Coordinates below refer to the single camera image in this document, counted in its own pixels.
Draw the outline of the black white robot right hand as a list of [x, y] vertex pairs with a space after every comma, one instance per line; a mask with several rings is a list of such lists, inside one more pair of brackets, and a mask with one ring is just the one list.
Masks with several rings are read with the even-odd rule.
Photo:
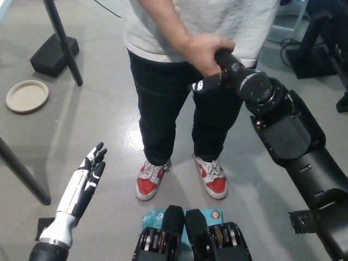
[[259, 73], [256, 69], [245, 67], [242, 62], [236, 58], [230, 49], [222, 48], [215, 53], [215, 61], [219, 65], [221, 72], [208, 76], [196, 83], [188, 85], [188, 89], [193, 92], [208, 93], [223, 85], [236, 86], [242, 85], [242, 82]]

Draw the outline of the person's bare right hand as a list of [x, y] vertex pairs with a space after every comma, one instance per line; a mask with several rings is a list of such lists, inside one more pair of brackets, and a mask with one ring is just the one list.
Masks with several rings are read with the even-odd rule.
[[221, 72], [215, 53], [222, 48], [233, 51], [235, 42], [214, 34], [191, 35], [182, 47], [182, 55], [204, 77], [208, 77]]

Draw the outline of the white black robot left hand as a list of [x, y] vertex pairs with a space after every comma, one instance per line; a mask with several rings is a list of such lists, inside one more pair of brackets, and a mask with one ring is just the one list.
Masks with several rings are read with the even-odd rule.
[[70, 249], [72, 231], [89, 205], [105, 169], [107, 149], [100, 142], [73, 173], [59, 202], [54, 221], [41, 233], [39, 241]]

